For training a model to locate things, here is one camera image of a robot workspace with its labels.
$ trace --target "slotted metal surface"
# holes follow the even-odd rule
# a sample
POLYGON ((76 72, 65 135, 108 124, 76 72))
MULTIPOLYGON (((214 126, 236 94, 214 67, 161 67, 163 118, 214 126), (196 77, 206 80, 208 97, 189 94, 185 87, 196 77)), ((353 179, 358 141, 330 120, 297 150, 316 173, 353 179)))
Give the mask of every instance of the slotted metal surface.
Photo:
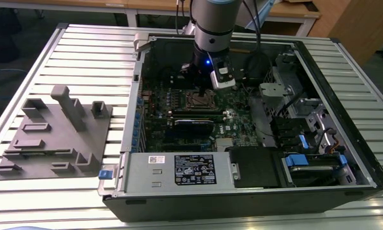
MULTIPOLYGON (((15 97, 0 119, 0 161, 23 120, 20 107, 25 98, 43 98, 53 103, 52 86, 65 84, 83 104, 103 100, 113 105, 103 163, 119 163, 135 66, 132 42, 140 31, 175 33, 175 30, 91 25, 69 25, 67 30, 56 31, 32 68, 31 79, 27 77, 24 84, 28 87, 15 97)), ((253 37, 250 34, 234 36, 253 37)), ((304 41, 383 166, 383 98, 341 46, 325 38, 264 37, 304 41)), ((19 226, 51 229, 383 229, 383 196, 352 202, 322 214, 123 223, 104 206, 97 186, 97 178, 0 181, 0 229, 19 226)), ((105 187, 113 188, 115 181, 107 181, 105 187)))

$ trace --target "power supply label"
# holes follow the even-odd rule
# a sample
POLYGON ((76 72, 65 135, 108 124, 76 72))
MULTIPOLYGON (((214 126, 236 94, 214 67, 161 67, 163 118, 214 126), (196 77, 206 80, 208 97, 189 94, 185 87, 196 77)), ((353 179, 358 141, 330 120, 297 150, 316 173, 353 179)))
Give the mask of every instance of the power supply label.
POLYGON ((217 184, 213 155, 176 155, 175 181, 177 185, 217 184))

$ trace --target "table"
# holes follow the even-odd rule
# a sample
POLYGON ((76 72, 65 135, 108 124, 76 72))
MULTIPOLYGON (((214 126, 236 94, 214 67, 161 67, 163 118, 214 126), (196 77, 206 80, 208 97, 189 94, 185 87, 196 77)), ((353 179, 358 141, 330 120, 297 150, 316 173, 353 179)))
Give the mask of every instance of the table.
MULTIPOLYGON (((103 164, 117 164, 124 133, 128 90, 139 32, 175 34, 176 30, 115 26, 60 26, 40 54, 0 117, 0 161, 23 120, 27 98, 53 102, 55 84, 65 84, 81 103, 103 100, 113 105, 113 117, 103 164)), ((254 39, 253 34, 234 37, 254 39)), ((383 166, 383 96, 341 43, 328 38, 264 35, 301 40, 383 166)), ((19 226, 49 229, 375 229, 383 230, 383 197, 357 201, 321 214, 178 222, 123 223, 97 194, 99 179, 65 178, 0 181, 0 230, 19 226)), ((113 180, 105 183, 113 188, 113 180)))
MULTIPOLYGON (((185 1, 185 15, 189 16, 190 0, 185 1)), ((137 27, 137 15, 176 15, 176 1, 175 0, 128 0, 127 16, 131 27, 137 27)), ((301 27, 297 36, 308 36, 316 20, 321 17, 320 12, 308 10, 302 3, 281 2, 272 8, 270 14, 266 18, 269 22, 300 23, 301 27)))
MULTIPOLYGON (((189 16, 190 0, 185 1, 189 16)), ((137 27, 137 15, 176 15, 176 0, 0 0, 0 7, 60 11, 125 13, 129 27, 137 27)), ((320 12, 312 12, 304 4, 281 2, 274 5, 266 21, 300 23, 297 36, 308 36, 320 12)))

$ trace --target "floor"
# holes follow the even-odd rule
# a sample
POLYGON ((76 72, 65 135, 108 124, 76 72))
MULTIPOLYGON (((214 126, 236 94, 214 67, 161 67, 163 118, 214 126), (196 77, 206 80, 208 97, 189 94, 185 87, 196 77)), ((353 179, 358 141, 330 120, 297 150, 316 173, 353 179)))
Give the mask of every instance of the floor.
MULTIPOLYGON (((45 43, 59 23, 93 24, 93 25, 127 25, 127 17, 112 13, 45 11, 44 19, 39 19, 33 10, 19 10, 17 17, 23 31, 13 35, 15 43, 20 49, 20 58, 11 63, 0 64, 0 69, 23 69, 32 67, 45 43)), ((178 27, 186 25, 188 17, 180 18, 178 27)), ((144 27, 175 28, 175 17, 141 16, 140 25, 144 27)), ((367 75, 383 93, 383 58, 374 55, 363 66, 367 75)), ((24 80, 25 74, 19 71, 0 72, 0 115, 12 99, 15 92, 24 80)))

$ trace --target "motherboard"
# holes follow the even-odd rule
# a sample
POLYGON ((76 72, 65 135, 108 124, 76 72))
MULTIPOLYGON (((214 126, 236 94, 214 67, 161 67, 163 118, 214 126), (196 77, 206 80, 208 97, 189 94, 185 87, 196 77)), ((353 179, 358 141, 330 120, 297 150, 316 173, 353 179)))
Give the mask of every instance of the motherboard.
POLYGON ((145 81, 147 152, 225 151, 258 146, 244 90, 204 92, 145 81))

